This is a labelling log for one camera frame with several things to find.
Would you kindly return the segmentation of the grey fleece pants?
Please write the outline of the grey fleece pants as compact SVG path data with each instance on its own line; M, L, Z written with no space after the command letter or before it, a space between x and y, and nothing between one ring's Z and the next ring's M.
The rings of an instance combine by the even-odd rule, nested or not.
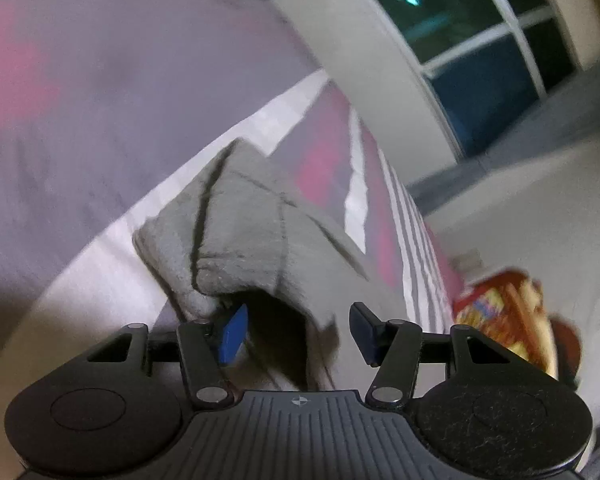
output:
M334 388L336 307L368 278L362 252L244 139L228 144L133 235L135 249L193 320L213 299L264 292L309 323L306 378Z

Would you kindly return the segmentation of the colourful red yellow blanket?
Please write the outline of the colourful red yellow blanket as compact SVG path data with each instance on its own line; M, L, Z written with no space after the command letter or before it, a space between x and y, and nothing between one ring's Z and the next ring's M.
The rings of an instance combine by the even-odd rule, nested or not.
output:
M469 325L570 388L578 388L582 344L577 329L544 307L542 284L507 269L453 301L454 322Z

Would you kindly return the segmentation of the striped pink purple bedsheet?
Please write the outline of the striped pink purple bedsheet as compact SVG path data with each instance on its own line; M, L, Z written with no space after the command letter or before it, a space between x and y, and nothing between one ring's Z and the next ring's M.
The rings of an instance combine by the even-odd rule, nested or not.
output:
M443 333L446 261L329 74L262 0L0 0L0 479L31 382L171 314L134 232L245 138L360 248L390 314Z

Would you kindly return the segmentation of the grey right curtain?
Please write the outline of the grey right curtain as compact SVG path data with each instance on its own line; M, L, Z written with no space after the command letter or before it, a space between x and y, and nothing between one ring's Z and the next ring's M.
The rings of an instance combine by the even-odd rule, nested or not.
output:
M423 214L430 214L480 181L600 134L600 62L560 84L482 154L410 185Z

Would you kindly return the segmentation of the dark glass window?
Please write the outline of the dark glass window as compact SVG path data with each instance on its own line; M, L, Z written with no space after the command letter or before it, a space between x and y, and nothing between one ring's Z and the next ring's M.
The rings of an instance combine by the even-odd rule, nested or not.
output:
M460 157L483 153L576 70L550 0L374 0Z

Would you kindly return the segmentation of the white wall socket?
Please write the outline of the white wall socket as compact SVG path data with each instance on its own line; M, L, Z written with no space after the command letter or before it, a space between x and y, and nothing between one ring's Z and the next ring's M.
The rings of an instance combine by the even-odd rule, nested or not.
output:
M452 267L458 273L476 273L483 268L483 262L477 249L468 250L451 259Z

